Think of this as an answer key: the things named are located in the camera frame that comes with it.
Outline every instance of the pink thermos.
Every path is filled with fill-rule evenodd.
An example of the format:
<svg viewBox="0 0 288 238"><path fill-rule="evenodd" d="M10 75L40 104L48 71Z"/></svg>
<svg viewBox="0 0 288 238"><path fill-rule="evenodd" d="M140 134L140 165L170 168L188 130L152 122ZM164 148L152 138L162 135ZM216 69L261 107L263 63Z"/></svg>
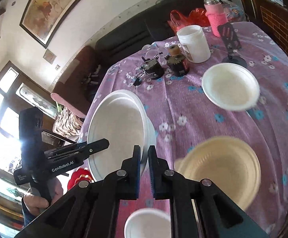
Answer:
<svg viewBox="0 0 288 238"><path fill-rule="evenodd" d="M209 19L213 34L216 37L221 37L218 26L228 22L222 3L219 0L205 0L205 9L207 10L205 15Z"/></svg>

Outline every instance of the purple tablecloth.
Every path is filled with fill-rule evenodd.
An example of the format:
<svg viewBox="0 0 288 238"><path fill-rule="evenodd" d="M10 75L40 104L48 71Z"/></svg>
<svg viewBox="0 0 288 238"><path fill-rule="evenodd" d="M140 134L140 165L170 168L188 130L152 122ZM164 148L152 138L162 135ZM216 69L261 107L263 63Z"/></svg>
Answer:
<svg viewBox="0 0 288 238"><path fill-rule="evenodd" d="M221 39L210 28L204 28L211 57L204 63L190 63L190 72L184 77L175 77L167 69L161 79L143 78L140 86L133 86L146 50L112 66L87 114L80 140L86 140L92 115L102 99L119 89L134 92L142 101L155 128L157 155L166 159L172 169L177 158L210 137L242 139L255 151L262 175L259 192L246 212L271 237L276 237L288 219L288 57L253 23L234 23L234 28L242 45L242 50L235 53L247 61L248 70L260 84L261 97L255 108L248 113L229 112L211 103L203 93L202 75L227 55ZM179 44L177 37L154 42L149 49L163 50L172 44ZM167 68L165 60L160 61ZM169 212L168 201L152 198L148 169L141 178L140 198L121 202L117 238L124 237L127 217L144 207Z"/></svg>

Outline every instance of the metal screw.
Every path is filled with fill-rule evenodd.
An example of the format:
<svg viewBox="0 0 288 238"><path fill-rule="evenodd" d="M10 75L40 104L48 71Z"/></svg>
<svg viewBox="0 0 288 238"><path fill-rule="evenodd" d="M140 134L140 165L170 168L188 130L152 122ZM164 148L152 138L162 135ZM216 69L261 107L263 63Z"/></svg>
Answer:
<svg viewBox="0 0 288 238"><path fill-rule="evenodd" d="M86 188L86 187L88 187L88 185L89 185L89 182L87 180L83 180L83 181L79 182L80 188Z"/></svg>
<svg viewBox="0 0 288 238"><path fill-rule="evenodd" d="M212 182L209 179L203 179L201 183L204 186L210 186L212 184Z"/></svg>
<svg viewBox="0 0 288 238"><path fill-rule="evenodd" d="M126 176L126 171L125 170L119 170L119 171L116 172L116 174L118 176Z"/></svg>
<svg viewBox="0 0 288 238"><path fill-rule="evenodd" d="M166 170L165 171L165 175L167 175L167 176L173 176L175 174L175 172L173 171L173 170Z"/></svg>

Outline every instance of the red plastic bag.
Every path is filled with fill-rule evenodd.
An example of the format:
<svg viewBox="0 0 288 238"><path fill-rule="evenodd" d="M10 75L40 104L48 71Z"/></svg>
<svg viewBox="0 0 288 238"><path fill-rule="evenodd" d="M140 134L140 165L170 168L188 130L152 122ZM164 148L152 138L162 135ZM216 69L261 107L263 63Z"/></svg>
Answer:
<svg viewBox="0 0 288 238"><path fill-rule="evenodd" d="M189 25L199 25L201 27L208 27L210 26L210 23L205 13L206 13L205 9L196 8L190 12L189 17L186 17L179 11L173 10L170 12L170 20L168 20L167 22L175 34L181 28Z"/></svg>

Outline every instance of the white plastic jar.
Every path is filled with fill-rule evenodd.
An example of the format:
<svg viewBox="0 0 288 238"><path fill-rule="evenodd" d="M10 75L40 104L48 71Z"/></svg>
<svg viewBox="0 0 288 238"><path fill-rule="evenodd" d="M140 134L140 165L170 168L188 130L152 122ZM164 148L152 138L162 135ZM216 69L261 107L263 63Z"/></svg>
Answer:
<svg viewBox="0 0 288 238"><path fill-rule="evenodd" d="M177 32L177 36L190 62L201 63L210 58L210 49L202 27L186 26Z"/></svg>

